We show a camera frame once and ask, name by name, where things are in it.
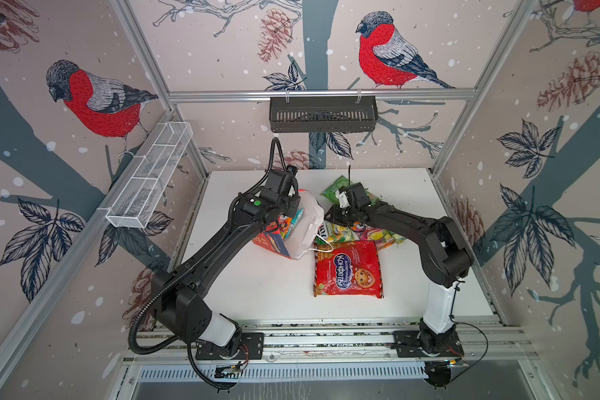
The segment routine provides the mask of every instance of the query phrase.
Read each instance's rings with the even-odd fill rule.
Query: bird wallpaper
[[[471,88],[515,1],[133,3],[172,91]],[[188,40],[188,34],[198,38]],[[431,167],[460,100],[378,102],[374,132],[284,134],[311,168]],[[263,168],[262,104],[180,104],[208,170]]]
[[[0,0],[0,345],[162,116],[154,93],[108,1]],[[184,156],[146,229],[99,233],[1,398],[104,396],[200,185]]]
[[[600,399],[600,1],[538,2],[441,182],[507,323]]]

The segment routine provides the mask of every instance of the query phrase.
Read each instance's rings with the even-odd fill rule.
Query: metal vent grille
[[[274,97],[269,110],[272,132],[368,132],[377,119],[373,96]]]
[[[145,228],[193,133],[186,122],[168,122],[107,213],[115,227]]]
[[[426,379],[424,362],[356,362],[328,364],[249,364],[247,369],[236,378],[215,379],[216,365],[226,363],[202,364],[200,370],[209,378],[231,382],[292,382],[292,381],[329,381],[360,379]],[[188,365],[145,365],[140,372],[141,382],[197,382],[202,381]]]

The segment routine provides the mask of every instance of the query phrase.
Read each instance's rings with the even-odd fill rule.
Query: snack package
[[[327,239],[329,243],[341,243],[341,242],[351,242],[354,240],[358,240],[358,237],[350,228],[341,227],[334,223],[325,221],[318,229],[318,236]],[[317,244],[326,244],[324,240],[320,238],[316,238],[315,242]]]
[[[339,178],[336,179],[334,183],[329,185],[329,187],[326,188],[321,193],[321,195],[327,197],[329,201],[334,204],[340,204],[340,201],[336,197],[336,192],[339,191],[341,188],[346,188],[347,186],[353,185],[354,183],[357,182],[350,182],[348,178],[346,178],[344,175],[341,175]],[[373,195],[372,193],[369,193],[368,191],[366,192],[367,196],[369,196],[369,198],[371,199],[371,204],[375,204],[378,197]]]
[[[366,294],[384,297],[380,262],[371,241],[334,243],[330,253],[315,253],[313,295]],[[329,250],[327,245],[318,245]]]
[[[389,230],[372,228],[361,223],[355,224],[351,229],[358,235],[359,240],[373,241],[378,251],[394,243],[400,244],[406,240],[406,237],[394,234]]]
[[[296,227],[298,221],[300,220],[300,218],[302,218],[302,214],[304,212],[304,209],[298,209],[298,211],[296,212],[296,216],[291,218],[291,217],[287,217],[287,216],[280,216],[280,218],[278,219],[278,226],[280,229],[280,236],[282,236],[282,239],[291,236],[291,232],[293,232],[293,229]],[[275,224],[271,224],[267,230],[271,230],[272,228],[275,228]]]

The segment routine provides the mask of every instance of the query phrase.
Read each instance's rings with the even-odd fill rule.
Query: red bird breast
[[[389,42],[394,29],[393,25],[383,24],[378,26],[368,38],[360,36],[360,68],[376,84],[401,86],[418,77],[416,74],[385,65],[374,54],[374,46]]]
[[[125,136],[140,119],[141,104],[135,104],[117,113],[99,113],[90,109],[87,102],[93,95],[93,85],[85,71],[79,70],[69,79],[73,100],[64,101],[67,107],[93,133],[108,138]]]

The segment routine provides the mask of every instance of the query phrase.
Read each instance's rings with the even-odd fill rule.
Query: green candy bag
[[[354,183],[357,182],[350,182],[349,179],[346,178],[346,176],[341,175],[339,178],[336,179],[334,183],[329,185],[329,187],[326,188],[321,193],[321,195],[327,197],[327,199],[329,199],[329,201],[334,204],[340,204],[340,201],[336,197],[336,192],[339,191],[341,188],[346,188],[347,186],[353,185]],[[373,193],[369,193],[369,191],[366,189],[365,191],[367,192],[367,196],[369,196],[369,198],[371,199],[371,204],[375,204],[378,197],[375,196]]]

